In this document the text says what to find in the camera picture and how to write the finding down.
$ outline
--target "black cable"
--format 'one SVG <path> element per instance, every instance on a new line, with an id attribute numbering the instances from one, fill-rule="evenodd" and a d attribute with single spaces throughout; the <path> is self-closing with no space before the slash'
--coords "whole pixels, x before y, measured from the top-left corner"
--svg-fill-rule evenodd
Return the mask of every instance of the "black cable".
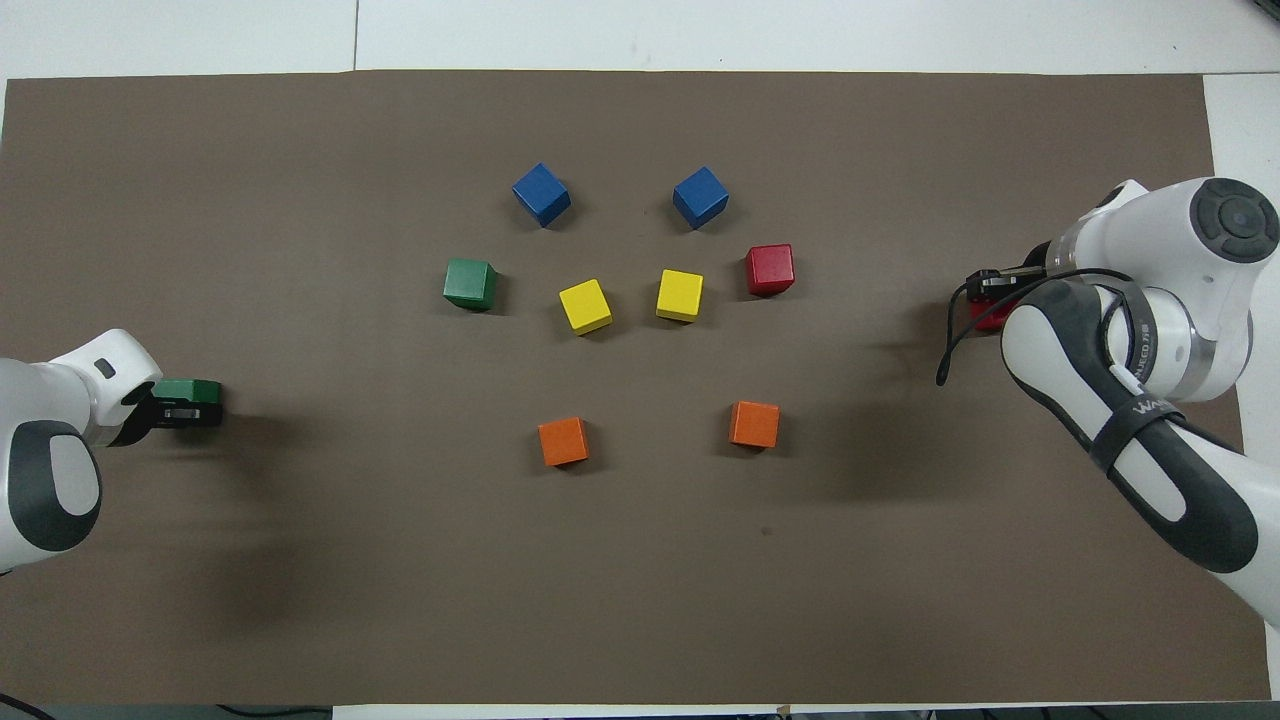
<path id="1" fill-rule="evenodd" d="M 326 717 L 333 717 L 332 707 L 319 707 L 319 706 L 291 707 L 288 710 L 268 710 L 268 711 L 239 710 L 229 705 L 219 705 L 218 707 L 225 710 L 227 712 L 230 712 L 232 715 L 239 715 L 241 717 L 288 717 L 289 715 L 310 715 L 312 712 L 319 712 Z"/>
<path id="2" fill-rule="evenodd" d="M 35 705 L 27 705 L 26 702 L 22 702 L 20 700 L 13 696 L 0 693 L 0 703 L 8 705 L 9 707 L 19 712 L 26 712 L 27 715 L 36 717 L 36 720 L 56 720 L 52 715 L 36 707 Z"/>
<path id="3" fill-rule="evenodd" d="M 989 318 L 991 315 L 996 314 L 997 311 L 1004 310 L 1009 305 L 1012 305 L 1014 302 L 1018 302 L 1023 297 L 1027 297 L 1027 295 L 1029 292 L 1032 292 L 1033 290 L 1038 288 L 1039 286 L 1042 286 L 1042 284 L 1044 284 L 1044 283 L 1047 283 L 1050 281 L 1060 281 L 1060 279 L 1073 278 L 1073 277 L 1078 277 L 1078 275 L 1106 275 L 1108 278 L 1116 278 L 1116 279 L 1120 279 L 1120 281 L 1128 281 L 1128 282 L 1133 281 L 1133 278 L 1130 278 L 1129 275 L 1126 275 L 1124 273 L 1117 273 L 1115 270 L 1107 270 L 1106 268 L 1082 268 L 1079 270 L 1071 270 L 1071 272 L 1061 273 L 1061 274 L 1052 275 L 1052 277 L 1048 277 L 1048 278 L 1041 278 L 1041 279 L 1038 279 L 1038 281 L 1028 284 L 1027 287 L 1015 290 L 1014 292 L 1009 293 L 1007 296 L 1000 299 L 1000 301 L 996 302 L 995 305 L 992 305 L 991 307 L 987 307 L 986 310 L 983 310 L 983 313 L 980 315 L 978 315 L 977 318 L 974 318 L 968 325 L 964 327 L 963 331 L 960 331 L 960 334 L 957 334 L 955 337 L 951 337 L 950 323 L 947 323 L 948 324 L 947 348 L 942 352 L 942 359 L 938 360 L 938 372 L 934 375 L 933 382 L 936 382 L 938 384 L 938 387 L 942 387 L 942 386 L 947 384 L 947 374 L 951 372 L 951 355 L 956 351 L 956 346 L 960 345 L 960 341 L 964 340 L 965 336 L 968 336 L 969 333 L 972 333 L 973 329 L 978 327 L 978 323 L 986 320 L 987 318 Z"/>

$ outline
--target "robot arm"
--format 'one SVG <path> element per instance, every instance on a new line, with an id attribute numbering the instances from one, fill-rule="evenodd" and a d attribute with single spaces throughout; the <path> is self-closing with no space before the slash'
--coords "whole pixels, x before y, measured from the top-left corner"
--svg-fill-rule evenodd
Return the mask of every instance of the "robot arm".
<path id="1" fill-rule="evenodd" d="M 1041 286 L 1005 324 L 1005 366 L 1156 533 L 1280 624 L 1280 473 L 1189 425 L 1111 361 L 1116 333 L 1100 331 L 1115 301 L 1083 282 Z M 1110 322 L 1128 333 L 1123 315 Z"/>
<path id="2" fill-rule="evenodd" d="M 90 447 L 111 445 L 159 379 L 120 329 L 49 363 L 0 359 L 0 573 L 88 536 L 101 506 Z"/>
<path id="3" fill-rule="evenodd" d="M 1048 277 L 1009 314 L 1001 350 L 1161 538 L 1280 626 L 1280 471 L 1166 400 L 1208 400 L 1239 378 L 1253 283 L 1277 234 L 1275 209 L 1238 181 L 1123 183 L 1030 268 Z M 1091 269 L 1133 282 L 1112 287 Z"/>

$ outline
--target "wooden block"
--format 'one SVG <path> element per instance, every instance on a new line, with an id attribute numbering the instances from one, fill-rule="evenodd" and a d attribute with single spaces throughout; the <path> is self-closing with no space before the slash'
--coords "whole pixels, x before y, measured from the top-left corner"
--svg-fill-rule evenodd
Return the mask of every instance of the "wooden block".
<path id="1" fill-rule="evenodd" d="M 698 229 L 728 206 L 728 191 L 721 184 L 716 173 L 703 165 L 676 186 L 671 201 L 676 204 L 676 210 L 685 217 L 689 227 Z"/>
<path id="2" fill-rule="evenodd" d="M 782 410 L 777 405 L 764 402 L 733 404 L 733 416 L 728 424 L 728 441 L 751 447 L 774 447 L 778 445 L 778 418 Z"/>
<path id="3" fill-rule="evenodd" d="M 525 177 L 511 186 L 520 204 L 529 210 L 529 214 L 538 220 L 538 224 L 547 227 L 568 209 L 568 188 L 559 181 L 547 165 L 538 163 L 534 169 L 525 173 Z"/>
<path id="4" fill-rule="evenodd" d="M 484 260 L 449 260 L 444 273 L 444 297 L 467 310 L 488 310 L 493 307 L 498 273 Z"/>
<path id="5" fill-rule="evenodd" d="M 790 245 L 760 245 L 746 252 L 746 290 L 751 295 L 777 295 L 796 282 Z"/>
<path id="6" fill-rule="evenodd" d="M 658 284 L 658 316 L 692 323 L 703 300 L 703 277 L 680 270 L 663 270 Z"/>
<path id="7" fill-rule="evenodd" d="M 568 318 L 568 327 L 573 328 L 575 334 L 586 334 L 613 322 L 609 304 L 604 300 L 604 290 L 595 278 L 562 290 L 561 305 L 564 306 L 564 316 Z"/>
<path id="8" fill-rule="evenodd" d="M 543 443 L 543 462 L 548 466 L 577 462 L 589 455 L 581 418 L 538 425 L 538 439 Z"/>

